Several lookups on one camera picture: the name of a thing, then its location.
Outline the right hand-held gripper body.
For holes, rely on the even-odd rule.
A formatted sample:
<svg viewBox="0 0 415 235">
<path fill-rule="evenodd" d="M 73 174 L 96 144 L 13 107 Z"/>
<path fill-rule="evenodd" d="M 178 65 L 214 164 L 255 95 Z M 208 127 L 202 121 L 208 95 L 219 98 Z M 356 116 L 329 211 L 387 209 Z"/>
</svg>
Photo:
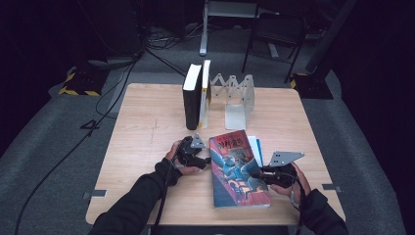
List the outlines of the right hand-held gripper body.
<svg viewBox="0 0 415 235">
<path fill-rule="evenodd" d="M 275 151 L 268 165 L 269 171 L 263 172 L 270 174 L 270 178 L 263 180 L 267 185 L 279 185 L 289 188 L 297 178 L 297 172 L 292 166 L 292 162 L 302 158 L 303 152 L 281 152 Z"/>
</svg>

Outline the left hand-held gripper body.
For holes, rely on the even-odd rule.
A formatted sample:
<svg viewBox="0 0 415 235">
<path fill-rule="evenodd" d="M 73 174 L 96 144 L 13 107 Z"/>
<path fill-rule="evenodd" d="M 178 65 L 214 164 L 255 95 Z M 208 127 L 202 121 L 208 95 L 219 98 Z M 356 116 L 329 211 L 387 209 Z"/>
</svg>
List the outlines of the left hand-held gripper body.
<svg viewBox="0 0 415 235">
<path fill-rule="evenodd" d="M 202 149 L 206 147 L 198 133 L 194 137 L 186 136 L 178 147 L 177 159 L 185 166 L 195 166 L 196 163 L 203 163 L 204 159 L 198 157 Z"/>
</svg>

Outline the red and blue illustrated book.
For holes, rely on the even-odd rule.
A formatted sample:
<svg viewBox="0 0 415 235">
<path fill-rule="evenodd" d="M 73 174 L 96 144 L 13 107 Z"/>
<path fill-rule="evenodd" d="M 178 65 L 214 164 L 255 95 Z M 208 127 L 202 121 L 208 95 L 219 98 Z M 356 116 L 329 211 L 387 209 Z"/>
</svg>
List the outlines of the red and blue illustrated book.
<svg viewBox="0 0 415 235">
<path fill-rule="evenodd" d="M 211 137 L 208 141 L 213 188 L 213 205 L 224 208 L 268 208 L 268 186 L 259 178 L 254 152 L 245 130 Z"/>
</svg>

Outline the black hardcover book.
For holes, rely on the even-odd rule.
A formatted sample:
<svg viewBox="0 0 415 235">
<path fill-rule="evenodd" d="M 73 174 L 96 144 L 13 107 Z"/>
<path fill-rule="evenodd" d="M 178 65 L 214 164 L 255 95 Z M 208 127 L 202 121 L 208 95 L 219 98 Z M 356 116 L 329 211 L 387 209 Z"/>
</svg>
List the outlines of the black hardcover book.
<svg viewBox="0 0 415 235">
<path fill-rule="evenodd" d="M 189 130 L 196 130 L 199 124 L 202 92 L 202 66 L 191 64 L 182 86 L 185 123 Z"/>
</svg>

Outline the metal expandable book rack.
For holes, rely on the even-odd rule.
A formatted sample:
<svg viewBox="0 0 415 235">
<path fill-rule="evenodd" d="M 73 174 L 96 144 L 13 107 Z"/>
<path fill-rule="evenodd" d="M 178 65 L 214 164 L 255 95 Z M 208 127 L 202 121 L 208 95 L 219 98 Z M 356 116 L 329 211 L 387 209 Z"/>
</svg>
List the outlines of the metal expandable book rack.
<svg viewBox="0 0 415 235">
<path fill-rule="evenodd" d="M 247 74 L 242 81 L 235 75 L 225 78 L 218 73 L 210 81 L 212 95 L 223 96 L 225 101 L 225 128 L 247 129 L 249 117 L 254 110 L 254 78 Z"/>
</svg>

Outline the yellow book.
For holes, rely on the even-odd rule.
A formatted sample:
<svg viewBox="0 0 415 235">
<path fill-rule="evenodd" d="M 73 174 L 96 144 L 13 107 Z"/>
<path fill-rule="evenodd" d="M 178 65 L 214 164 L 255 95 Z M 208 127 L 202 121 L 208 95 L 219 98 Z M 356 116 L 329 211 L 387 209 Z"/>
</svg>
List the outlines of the yellow book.
<svg viewBox="0 0 415 235">
<path fill-rule="evenodd" d="M 199 128 L 206 128 L 208 126 L 208 108 L 211 98 L 209 74 L 210 63 L 211 60 L 204 60 L 203 63 Z"/>
</svg>

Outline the person's left hand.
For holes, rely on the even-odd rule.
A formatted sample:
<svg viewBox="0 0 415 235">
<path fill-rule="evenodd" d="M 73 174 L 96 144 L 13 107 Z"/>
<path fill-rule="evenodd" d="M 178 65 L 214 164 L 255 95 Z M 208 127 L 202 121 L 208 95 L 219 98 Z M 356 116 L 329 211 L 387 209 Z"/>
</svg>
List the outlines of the person's left hand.
<svg viewBox="0 0 415 235">
<path fill-rule="evenodd" d="M 183 175 L 200 172 L 201 170 L 196 166 L 179 166 L 178 160 L 175 158 L 180 140 L 175 141 L 170 150 L 166 153 L 165 158 L 170 162 L 174 169 L 178 169 Z"/>
</svg>

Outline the person's right hand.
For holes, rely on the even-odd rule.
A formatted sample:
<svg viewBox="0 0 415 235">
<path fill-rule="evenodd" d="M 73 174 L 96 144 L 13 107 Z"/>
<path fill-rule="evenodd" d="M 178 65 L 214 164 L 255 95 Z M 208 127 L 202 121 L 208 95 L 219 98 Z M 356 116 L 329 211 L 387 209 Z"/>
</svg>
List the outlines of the person's right hand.
<svg viewBox="0 0 415 235">
<path fill-rule="evenodd" d="M 311 192 L 311 188 L 300 168 L 295 163 L 292 163 L 292 166 L 296 170 L 298 177 L 298 180 L 292 187 L 283 188 L 279 185 L 272 184 L 270 188 L 277 194 L 287 196 L 289 199 L 292 199 L 295 204 L 300 205 L 301 201 Z"/>
</svg>

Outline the yellow black striped stand base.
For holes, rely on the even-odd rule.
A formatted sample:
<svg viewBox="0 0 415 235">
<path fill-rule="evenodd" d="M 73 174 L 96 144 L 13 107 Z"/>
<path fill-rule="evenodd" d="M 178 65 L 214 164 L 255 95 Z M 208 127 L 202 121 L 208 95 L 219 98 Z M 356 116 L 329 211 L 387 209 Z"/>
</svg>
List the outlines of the yellow black striped stand base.
<svg viewBox="0 0 415 235">
<path fill-rule="evenodd" d="M 290 85 L 302 99 L 332 100 L 333 95 L 324 80 L 316 79 L 312 74 L 293 73 Z"/>
<path fill-rule="evenodd" d="M 109 73 L 108 70 L 79 70 L 77 67 L 72 67 L 59 93 L 101 96 Z"/>
</svg>

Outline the black chair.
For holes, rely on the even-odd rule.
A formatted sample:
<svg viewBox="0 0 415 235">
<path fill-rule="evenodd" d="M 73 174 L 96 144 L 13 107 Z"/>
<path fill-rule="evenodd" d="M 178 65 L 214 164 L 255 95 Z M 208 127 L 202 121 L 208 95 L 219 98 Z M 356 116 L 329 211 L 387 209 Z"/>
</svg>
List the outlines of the black chair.
<svg viewBox="0 0 415 235">
<path fill-rule="evenodd" d="M 256 41 L 291 49 L 286 59 L 277 62 L 289 64 L 285 83 L 288 82 L 300 53 L 306 35 L 306 20 L 290 14 L 260 13 L 254 17 L 246 49 L 242 71 L 245 71 L 248 55 Z"/>
</svg>

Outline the dark slanted pole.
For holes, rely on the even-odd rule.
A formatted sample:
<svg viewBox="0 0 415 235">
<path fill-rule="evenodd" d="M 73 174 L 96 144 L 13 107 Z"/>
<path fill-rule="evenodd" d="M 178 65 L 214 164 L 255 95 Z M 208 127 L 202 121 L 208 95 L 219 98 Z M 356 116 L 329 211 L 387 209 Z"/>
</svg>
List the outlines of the dark slanted pole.
<svg viewBox="0 0 415 235">
<path fill-rule="evenodd" d="M 330 26 L 323 35 L 316 51 L 308 61 L 305 69 L 309 72 L 315 72 L 322 66 L 324 57 L 328 54 L 329 48 L 334 42 L 336 35 L 341 30 L 348 15 L 352 11 L 356 0 L 330 0 L 332 5 L 330 11 L 335 11 L 336 15 L 331 20 Z"/>
</svg>

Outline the grey metal desk frame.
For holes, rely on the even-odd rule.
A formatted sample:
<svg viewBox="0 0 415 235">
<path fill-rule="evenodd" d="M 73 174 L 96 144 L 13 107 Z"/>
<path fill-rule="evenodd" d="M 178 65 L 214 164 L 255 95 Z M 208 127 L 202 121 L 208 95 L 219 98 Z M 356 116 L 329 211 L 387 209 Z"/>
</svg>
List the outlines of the grey metal desk frame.
<svg viewBox="0 0 415 235">
<path fill-rule="evenodd" d="M 254 16 L 254 0 L 204 0 L 203 31 L 199 55 L 205 56 L 208 52 L 208 19 L 210 17 L 244 18 Z"/>
</svg>

